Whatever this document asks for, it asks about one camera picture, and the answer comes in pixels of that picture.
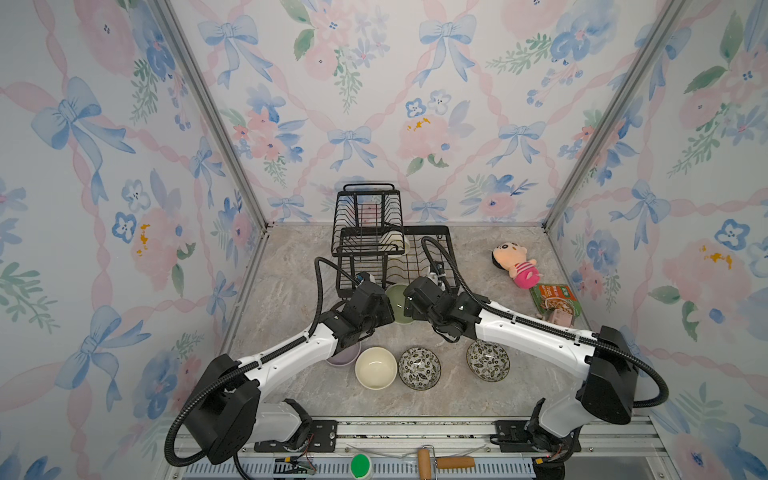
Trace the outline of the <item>light green bowl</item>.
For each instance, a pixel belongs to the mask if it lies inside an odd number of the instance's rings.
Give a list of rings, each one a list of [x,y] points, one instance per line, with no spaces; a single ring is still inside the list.
[[[404,293],[406,288],[406,284],[398,283],[390,285],[386,289],[386,295],[393,310],[394,321],[403,325],[407,325],[413,322],[413,319],[408,317],[405,312],[406,297]]]

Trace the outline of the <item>lavender bowl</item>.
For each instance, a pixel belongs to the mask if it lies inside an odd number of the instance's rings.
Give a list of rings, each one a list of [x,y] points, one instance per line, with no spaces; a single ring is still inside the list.
[[[330,357],[326,362],[333,367],[345,367],[354,364],[361,351],[362,345],[357,343]]]

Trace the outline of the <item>black wire dish rack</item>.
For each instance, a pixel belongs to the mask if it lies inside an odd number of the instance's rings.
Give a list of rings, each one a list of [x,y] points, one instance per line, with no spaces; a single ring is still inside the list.
[[[349,298],[354,277],[368,274],[382,288],[431,277],[456,293],[459,283],[449,261],[455,258],[445,225],[406,225],[400,191],[391,183],[353,182],[337,192],[331,254],[336,259],[336,292]]]

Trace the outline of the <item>cream speckled bowl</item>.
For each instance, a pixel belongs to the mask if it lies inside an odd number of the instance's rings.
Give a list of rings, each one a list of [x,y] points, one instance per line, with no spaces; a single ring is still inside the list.
[[[407,242],[402,232],[393,230],[384,234],[381,238],[381,249],[391,256],[403,256],[407,253]]]

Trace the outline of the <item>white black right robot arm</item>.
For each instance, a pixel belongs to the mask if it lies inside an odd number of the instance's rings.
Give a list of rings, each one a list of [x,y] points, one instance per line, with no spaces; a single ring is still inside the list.
[[[601,337],[586,330],[552,325],[521,315],[485,297],[443,291],[421,278],[404,293],[405,312],[428,322],[446,340],[467,337],[535,356],[568,372],[576,383],[558,396],[537,402],[518,435],[534,451],[563,453],[576,431],[601,420],[626,425],[633,416],[638,368],[617,333]]]

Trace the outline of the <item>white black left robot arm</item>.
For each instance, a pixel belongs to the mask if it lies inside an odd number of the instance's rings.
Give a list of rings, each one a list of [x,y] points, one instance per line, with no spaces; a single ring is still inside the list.
[[[168,464],[186,467],[204,458],[216,465],[247,444],[299,451],[310,442],[312,417],[292,399],[265,404],[276,387],[394,322],[384,293],[358,291],[340,312],[327,311],[279,346],[239,360],[227,354],[206,367],[172,422],[164,442]]]

